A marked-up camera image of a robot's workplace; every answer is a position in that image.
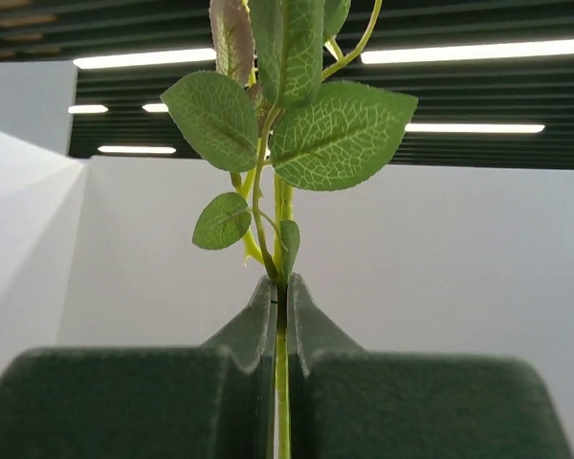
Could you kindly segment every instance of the white partition wall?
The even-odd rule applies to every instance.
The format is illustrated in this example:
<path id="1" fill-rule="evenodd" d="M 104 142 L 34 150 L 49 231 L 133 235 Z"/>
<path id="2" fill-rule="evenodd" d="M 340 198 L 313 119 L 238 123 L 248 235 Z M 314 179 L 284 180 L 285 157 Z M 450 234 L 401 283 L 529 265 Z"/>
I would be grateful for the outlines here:
<path id="1" fill-rule="evenodd" d="M 0 372 L 55 344 L 85 165 L 65 158 L 71 62 L 0 64 Z"/>
<path id="2" fill-rule="evenodd" d="M 76 88 L 71 61 L 0 63 L 0 131 L 65 155 Z"/>
<path id="3" fill-rule="evenodd" d="M 263 273 L 242 266 L 240 245 L 190 244 L 227 174 L 195 161 L 90 165 L 58 343 L 206 339 Z M 344 192 L 298 191 L 295 212 L 296 270 L 355 340 L 523 357 L 574 445 L 574 171 L 388 166 Z"/>

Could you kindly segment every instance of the green leaf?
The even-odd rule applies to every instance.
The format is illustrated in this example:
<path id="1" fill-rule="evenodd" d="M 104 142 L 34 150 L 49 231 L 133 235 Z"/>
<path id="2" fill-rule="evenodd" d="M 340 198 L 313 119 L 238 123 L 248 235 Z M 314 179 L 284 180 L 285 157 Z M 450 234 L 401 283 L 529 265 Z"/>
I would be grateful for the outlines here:
<path id="1" fill-rule="evenodd" d="M 323 15 L 323 39 L 329 40 L 341 31 L 348 12 L 351 9 L 351 0 L 325 0 Z"/>
<path id="2" fill-rule="evenodd" d="M 195 72 L 162 94 L 191 147 L 215 167 L 246 172 L 255 166 L 257 121 L 247 93 L 216 72 Z"/>
<path id="3" fill-rule="evenodd" d="M 296 256 L 299 249 L 299 227 L 293 220 L 283 220 L 280 222 L 280 242 L 286 249 L 282 250 L 281 270 L 285 279 L 289 281 L 289 276 L 294 268 Z"/>
<path id="4" fill-rule="evenodd" d="M 254 65 L 249 14 L 242 0 L 210 0 L 210 29 L 217 72 L 245 86 Z"/>
<path id="5" fill-rule="evenodd" d="M 377 173 L 398 149 L 417 99 L 354 82 L 325 83 L 313 105 L 288 110 L 270 140 L 276 174 L 332 191 Z"/>
<path id="6" fill-rule="evenodd" d="M 218 251 L 238 242 L 251 225 L 247 201 L 233 191 L 210 201 L 195 224 L 192 242 L 200 249 Z"/>
<path id="7" fill-rule="evenodd" d="M 315 99 L 323 64 L 323 0 L 249 0 L 259 77 L 281 108 Z"/>

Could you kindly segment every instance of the green stem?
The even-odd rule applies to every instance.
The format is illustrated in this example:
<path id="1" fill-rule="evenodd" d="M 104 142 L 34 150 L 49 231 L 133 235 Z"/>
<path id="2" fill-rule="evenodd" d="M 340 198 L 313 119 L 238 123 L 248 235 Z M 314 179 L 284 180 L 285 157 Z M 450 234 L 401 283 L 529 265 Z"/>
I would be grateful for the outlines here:
<path id="1" fill-rule="evenodd" d="M 337 61 L 340 61 L 341 59 L 344 59 L 344 54 L 342 53 L 342 49 L 340 47 L 340 45 L 338 44 L 338 42 L 336 41 L 336 37 L 332 37 L 330 38 L 327 43 L 325 43 L 325 46 L 330 50 L 334 52 L 334 55 Z"/>
<path id="2" fill-rule="evenodd" d="M 287 353 L 287 289 L 278 288 L 276 323 L 276 397 L 278 402 L 278 459 L 291 459 L 289 360 Z"/>
<path id="3" fill-rule="evenodd" d="M 249 6 L 247 5 L 247 2 L 245 2 L 244 5 L 247 11 L 249 11 Z M 256 83 L 257 83 L 257 77 L 255 75 L 255 67 L 253 67 L 249 72 L 249 86 L 253 86 Z"/>
<path id="4" fill-rule="evenodd" d="M 275 223 L 280 226 L 280 220 L 282 216 L 282 205 L 283 205 L 283 181 L 280 180 L 275 174 Z M 283 283 L 283 272 L 281 269 L 281 258 L 282 252 L 280 249 L 280 234 L 277 232 L 275 234 L 275 254 L 273 259 L 275 260 L 276 268 L 278 269 L 278 279 L 280 283 Z"/>
<path id="5" fill-rule="evenodd" d="M 340 69 L 350 64 L 358 55 L 362 53 L 365 45 L 367 45 L 367 42 L 370 39 L 370 36 L 372 36 L 372 32 L 374 32 L 374 27 L 376 26 L 376 21 L 378 20 L 379 14 L 381 13 L 382 5 L 383 0 L 374 0 L 374 9 L 372 10 L 372 15 L 370 16 L 370 22 L 368 22 L 367 28 L 365 29 L 364 35 L 362 36 L 360 42 L 357 44 L 353 51 L 344 57 L 344 59 L 341 59 L 338 62 L 334 62 L 332 65 L 323 70 L 321 73 L 321 79 L 325 80 L 330 78 Z"/>
<path id="6" fill-rule="evenodd" d="M 282 198 L 283 202 L 281 205 L 281 220 L 293 220 L 294 219 L 294 188 L 283 182 L 283 189 L 282 189 Z"/>
<path id="7" fill-rule="evenodd" d="M 243 184 L 240 174 L 230 174 L 234 189 L 240 196 L 245 199 L 248 199 L 249 194 L 251 193 L 251 186 L 253 185 L 254 176 L 255 169 L 251 169 L 249 172 L 247 172 L 247 177 L 245 178 L 245 182 Z M 261 255 L 261 250 L 259 249 L 257 242 L 255 242 L 255 239 L 253 238 L 253 232 L 251 231 L 251 228 L 249 228 L 245 235 L 242 236 L 242 242 L 245 244 L 245 261 L 250 256 L 255 261 L 263 265 L 264 259 Z"/>
<path id="8" fill-rule="evenodd" d="M 261 249 L 261 255 L 264 260 L 264 265 L 266 266 L 266 272 L 268 276 L 273 279 L 277 280 L 278 278 L 278 271 L 276 270 L 275 262 L 272 259 L 272 256 L 268 252 L 268 248 L 266 246 L 266 235 L 264 233 L 264 227 L 261 222 L 261 210 L 259 208 L 259 199 L 261 198 L 261 171 L 264 168 L 264 160 L 266 157 L 266 150 L 268 149 L 268 138 L 270 137 L 270 128 L 275 121 L 276 117 L 280 109 L 277 107 L 273 107 L 270 113 L 268 114 L 268 118 L 264 123 L 264 128 L 261 132 L 261 143 L 259 144 L 259 148 L 257 151 L 257 167 L 255 169 L 255 177 L 253 182 L 253 218 L 255 221 L 255 226 L 257 227 L 257 240 L 259 241 L 259 248 Z"/>
<path id="9" fill-rule="evenodd" d="M 276 225 L 275 221 L 272 219 L 272 217 L 270 215 L 268 215 L 263 210 L 259 211 L 259 215 L 261 215 L 263 218 L 266 219 L 266 221 L 270 224 L 272 229 L 275 231 L 275 234 L 278 234 L 280 232 L 280 229 L 278 229 L 278 226 Z"/>

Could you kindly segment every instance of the ceiling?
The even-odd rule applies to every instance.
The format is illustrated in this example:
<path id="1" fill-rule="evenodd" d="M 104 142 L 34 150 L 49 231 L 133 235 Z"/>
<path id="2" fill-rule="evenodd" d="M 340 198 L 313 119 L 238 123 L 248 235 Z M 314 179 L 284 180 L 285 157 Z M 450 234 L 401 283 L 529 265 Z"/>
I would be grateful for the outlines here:
<path id="1" fill-rule="evenodd" d="M 0 0 L 0 62 L 73 59 L 211 45 L 209 0 Z M 346 51 L 373 0 L 352 0 L 338 36 Z M 385 1 L 368 49 L 574 38 L 574 0 Z M 327 63 L 331 57 L 326 56 Z M 75 116 L 70 155 L 104 144 L 174 146 L 196 158 L 167 114 L 142 106 L 212 63 L 80 71 L 77 104 L 110 111 Z M 396 164 L 574 169 L 574 55 L 391 66 L 356 60 L 335 78 L 419 98 L 416 122 L 542 123 L 535 135 L 407 133 Z"/>

